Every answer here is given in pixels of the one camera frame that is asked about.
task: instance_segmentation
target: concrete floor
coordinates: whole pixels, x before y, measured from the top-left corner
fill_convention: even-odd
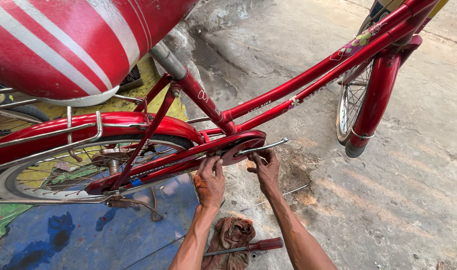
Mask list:
[[[166,43],[225,110],[351,40],[372,1],[202,3]],[[449,23],[457,18],[457,2],[445,10],[401,68],[377,135],[359,158],[347,158],[336,139],[335,85],[259,126],[267,142],[290,139],[276,148],[280,187],[310,183],[287,201],[339,269],[376,269],[374,262],[384,269],[435,269],[438,260],[444,269],[457,269],[457,22]],[[182,101],[190,119],[202,116],[188,98]],[[246,161],[225,167],[227,202],[218,217],[254,221],[256,240],[281,236],[268,204],[240,213],[265,200],[246,167]],[[247,269],[292,268],[285,249],[257,255]]]

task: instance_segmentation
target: wheel rim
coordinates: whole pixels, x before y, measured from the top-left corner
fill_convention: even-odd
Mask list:
[[[352,128],[355,128],[367,93],[372,66],[373,61],[357,78],[341,86],[337,111],[337,137],[339,141],[345,141],[351,134]]]
[[[35,118],[31,115],[13,112],[13,111],[6,111],[9,114],[20,115],[25,118],[29,118],[35,121],[40,121],[38,118]],[[13,119],[7,116],[0,115],[0,138],[7,136],[8,134],[20,130],[22,128],[26,128],[28,126],[32,126],[33,124],[30,122],[26,122],[23,120]]]
[[[0,175],[0,197],[59,200],[94,197],[83,189],[110,173],[121,172],[139,142],[140,139],[126,139],[85,144],[74,149],[74,152],[83,158],[80,163],[69,156],[68,151],[61,151],[7,169]],[[185,149],[163,140],[149,142],[133,167]],[[111,149],[114,151],[104,152],[109,146],[113,147]],[[117,169],[114,169],[114,160],[118,162]]]

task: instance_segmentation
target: down tube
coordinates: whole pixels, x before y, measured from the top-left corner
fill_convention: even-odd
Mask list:
[[[311,84],[309,87],[303,89],[297,95],[294,95],[289,100],[282,102],[280,105],[273,107],[272,109],[240,124],[241,130],[249,130],[262,123],[265,123],[273,118],[280,116],[287,111],[297,107],[299,104],[307,101],[312,95],[315,95],[319,91],[326,89],[328,85],[337,81],[345,71],[352,70],[357,65],[361,64],[366,59],[374,56],[377,52],[386,48],[393,42],[392,37],[389,34],[384,34],[380,38],[376,39],[359,53],[347,59],[341,65],[337,66],[332,71],[328,72],[325,76],[321,77],[318,81]]]

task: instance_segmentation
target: front fender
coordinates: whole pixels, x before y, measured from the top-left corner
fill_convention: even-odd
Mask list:
[[[72,117],[72,126],[79,126],[88,123],[96,122],[95,114],[84,114]],[[144,115],[142,112],[104,112],[102,113],[102,123],[110,124],[133,124],[144,123]],[[8,142],[16,139],[27,138],[35,135],[54,132],[67,128],[67,119],[57,119],[34,126],[30,126],[19,131],[13,132],[0,139],[0,143]],[[122,128],[122,127],[104,127],[102,137],[122,135],[122,134],[137,134],[143,133],[138,128]],[[73,132],[73,141],[80,141],[96,134],[96,127],[88,127],[85,129]],[[155,134],[167,134],[178,137],[187,138],[197,144],[203,144],[200,133],[189,124],[182,120],[165,116],[158,126]],[[35,141],[25,142],[21,144],[11,145],[0,148],[0,164],[19,159],[23,156],[28,156],[40,151],[48,150],[54,147],[67,144],[67,134],[52,136]]]

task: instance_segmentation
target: red bicycle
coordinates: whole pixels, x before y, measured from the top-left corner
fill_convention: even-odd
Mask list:
[[[337,138],[349,157],[359,156],[375,136],[400,66],[422,43],[417,33],[446,3],[438,0],[396,2],[387,0],[382,6],[374,4],[372,14],[358,35],[309,70],[224,112],[163,42],[151,46],[153,40],[161,40],[170,29],[165,34],[157,34],[158,37],[144,43],[145,49],[140,49],[137,57],[150,49],[148,52],[167,73],[145,98],[117,95],[137,104],[133,112],[96,112],[71,117],[68,107],[65,119],[40,123],[0,139],[0,198],[3,199],[0,203],[105,202],[119,207],[136,203],[123,195],[194,171],[204,156],[220,155],[226,166],[244,160],[251,152],[284,143],[286,139],[263,146],[265,133],[253,128],[308,101],[337,81],[341,85]],[[394,4],[398,7],[389,12],[387,7]],[[244,123],[234,123],[240,116],[271,106],[317,78],[268,111]],[[147,104],[167,85],[169,89],[158,112],[147,113]],[[207,117],[183,122],[166,116],[180,91]],[[217,128],[198,131],[190,125],[208,120]],[[225,136],[211,140],[217,135]]]

